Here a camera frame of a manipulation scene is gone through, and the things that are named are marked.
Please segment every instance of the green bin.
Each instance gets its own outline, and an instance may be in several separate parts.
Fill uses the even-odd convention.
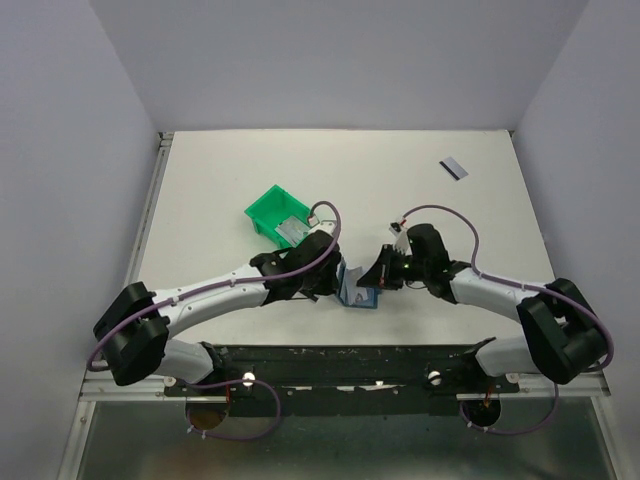
[[[311,210],[298,201],[278,185],[271,187],[267,193],[256,200],[244,213],[253,222],[256,233],[264,235],[275,243],[278,248],[295,247],[296,242],[292,238],[285,238],[278,233],[278,228],[283,222],[291,222],[291,217],[299,220],[309,228],[308,217]]]

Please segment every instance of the bolt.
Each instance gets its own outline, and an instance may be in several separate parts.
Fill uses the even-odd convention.
[[[429,380],[429,383],[431,385],[437,387],[442,383],[442,375],[440,375],[440,372],[438,372],[437,370],[432,370],[431,372],[429,372],[429,375],[427,375],[427,380]]]
[[[506,377],[509,383],[518,383],[520,381],[520,375],[517,373],[507,373]]]

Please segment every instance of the white table surface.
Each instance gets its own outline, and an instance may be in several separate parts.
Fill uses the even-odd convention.
[[[454,157],[469,176],[456,182],[438,164]],[[257,235],[244,209],[278,184],[311,206],[332,201],[343,219],[349,266],[369,266],[388,225],[409,208],[438,203],[465,214],[481,237],[486,271],[549,281],[551,265],[511,139],[505,131],[230,130],[174,136],[139,279],[149,289],[230,272],[276,247]],[[320,217],[331,218],[320,209]],[[417,213],[441,232],[451,258],[469,260],[472,235],[457,218]],[[242,310],[178,338],[219,344],[448,344],[508,337],[520,326],[426,290],[385,292],[377,310],[332,297]]]

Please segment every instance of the white arm segment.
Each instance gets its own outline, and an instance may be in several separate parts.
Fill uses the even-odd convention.
[[[528,283],[544,286],[542,283]],[[520,323],[516,310],[518,304],[527,297],[537,295],[537,292],[508,287],[481,278],[471,268],[458,273],[451,280],[450,285],[458,303],[484,308],[518,323]]]
[[[476,353],[480,367],[490,377],[507,373],[540,373],[529,353],[524,335],[494,340]]]
[[[451,290],[458,303],[484,308],[520,323],[516,307],[537,292],[508,287],[481,278],[471,268],[458,273],[451,281]],[[520,337],[498,339],[482,347],[476,354],[482,370],[490,377],[506,373],[540,373],[529,353],[524,334]]]
[[[167,342],[162,363],[154,374],[198,383],[211,372],[213,361],[202,345],[174,339]]]
[[[195,288],[233,278],[260,276],[262,274],[257,268],[247,264],[222,277],[212,278],[186,287],[156,290],[156,296],[153,301],[158,303],[168,298],[177,297]],[[225,313],[242,308],[259,307],[266,300],[268,293],[269,291],[261,282],[242,283],[233,287],[217,288],[195,295],[179,302],[177,305],[163,307],[158,310],[158,313],[161,316],[169,317],[169,338],[172,338],[194,325]]]

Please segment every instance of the white wall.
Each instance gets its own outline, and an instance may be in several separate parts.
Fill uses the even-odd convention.
[[[86,0],[0,6],[0,477],[57,475],[156,134]]]
[[[592,0],[514,137],[556,273],[610,326],[607,378],[640,445],[640,3]],[[635,457],[640,472],[640,459]]]
[[[163,130],[514,128],[586,0],[91,0]]]

